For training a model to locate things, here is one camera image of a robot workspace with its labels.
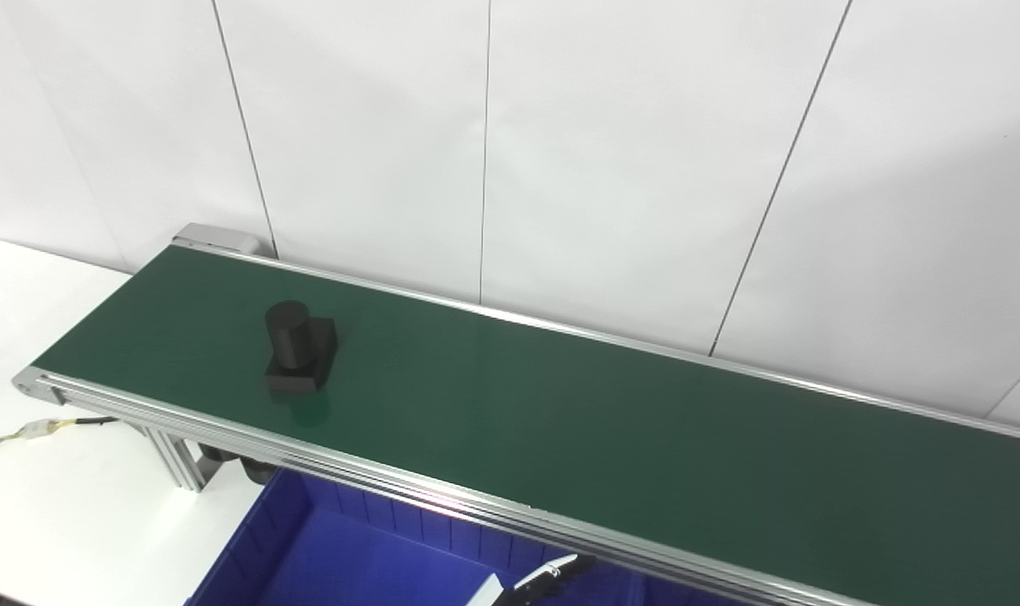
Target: conveyor leg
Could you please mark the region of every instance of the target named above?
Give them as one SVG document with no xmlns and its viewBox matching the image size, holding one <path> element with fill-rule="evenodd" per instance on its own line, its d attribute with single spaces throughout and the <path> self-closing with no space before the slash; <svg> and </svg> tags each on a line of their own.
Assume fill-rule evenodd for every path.
<svg viewBox="0 0 1020 606">
<path fill-rule="evenodd" d="M 207 486 L 207 481 L 214 475 L 214 471 L 218 470 L 218 461 L 206 457 L 201 457 L 199 461 L 192 458 L 192 453 L 182 438 L 150 426 L 142 426 L 141 430 L 152 441 L 176 486 L 198 493 Z"/>
</svg>

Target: green conveyor belt surface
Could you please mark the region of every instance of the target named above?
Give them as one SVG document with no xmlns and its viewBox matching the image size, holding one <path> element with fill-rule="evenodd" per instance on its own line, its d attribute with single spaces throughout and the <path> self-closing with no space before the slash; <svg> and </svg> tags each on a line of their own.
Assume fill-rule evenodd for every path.
<svg viewBox="0 0 1020 606">
<path fill-rule="evenodd" d="M 267 307 L 341 342 L 268 394 Z M 1020 606 L 1020 439 L 164 250 L 40 368 L 886 606 Z"/>
</svg>

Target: white table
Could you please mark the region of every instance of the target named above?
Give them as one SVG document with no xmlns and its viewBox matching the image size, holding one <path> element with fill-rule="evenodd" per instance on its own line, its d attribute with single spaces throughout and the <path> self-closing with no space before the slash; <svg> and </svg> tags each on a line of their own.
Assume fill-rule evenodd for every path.
<svg viewBox="0 0 1020 606">
<path fill-rule="evenodd" d="M 125 280 L 0 242 L 0 436 L 94 416 L 22 396 L 10 380 Z M 122 423 L 3 442 L 0 594 L 31 606 L 180 606 L 259 492 L 237 461 L 200 494 L 175 488 Z"/>
</svg>

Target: black cylindrical object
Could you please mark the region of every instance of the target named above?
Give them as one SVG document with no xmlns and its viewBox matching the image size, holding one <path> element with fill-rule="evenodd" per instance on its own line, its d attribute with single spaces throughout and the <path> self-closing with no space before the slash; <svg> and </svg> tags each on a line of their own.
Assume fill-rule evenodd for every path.
<svg viewBox="0 0 1020 606">
<path fill-rule="evenodd" d="M 248 478 L 256 484 L 270 483 L 271 475 L 274 475 L 274 470 L 277 469 L 275 465 L 246 456 L 241 457 L 241 465 L 244 467 L 245 475 L 248 475 Z"/>
<path fill-rule="evenodd" d="M 200 445 L 200 452 L 203 456 L 209 458 L 210 460 L 217 460 L 218 463 L 225 463 L 226 460 L 234 460 L 238 456 L 228 451 L 223 451 L 222 449 L 216 449 L 214 446 Z"/>
<path fill-rule="evenodd" d="M 315 361 L 318 349 L 311 334 L 307 305 L 300 301 L 276 303 L 267 315 L 267 333 L 271 336 L 274 359 L 283 368 L 298 369 Z"/>
</svg>

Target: wire connector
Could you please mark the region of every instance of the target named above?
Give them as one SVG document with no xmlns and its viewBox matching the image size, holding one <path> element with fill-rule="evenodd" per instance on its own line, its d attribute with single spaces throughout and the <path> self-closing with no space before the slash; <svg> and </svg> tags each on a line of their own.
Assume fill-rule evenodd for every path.
<svg viewBox="0 0 1020 606">
<path fill-rule="evenodd" d="M 41 418 L 35 421 L 26 423 L 17 433 L 13 434 L 13 438 L 21 438 L 22 440 L 31 440 L 33 438 L 42 438 L 43 436 L 49 436 L 49 434 L 55 433 L 55 431 L 62 428 L 64 425 L 71 425 L 70 420 L 57 420 L 56 418 Z"/>
</svg>

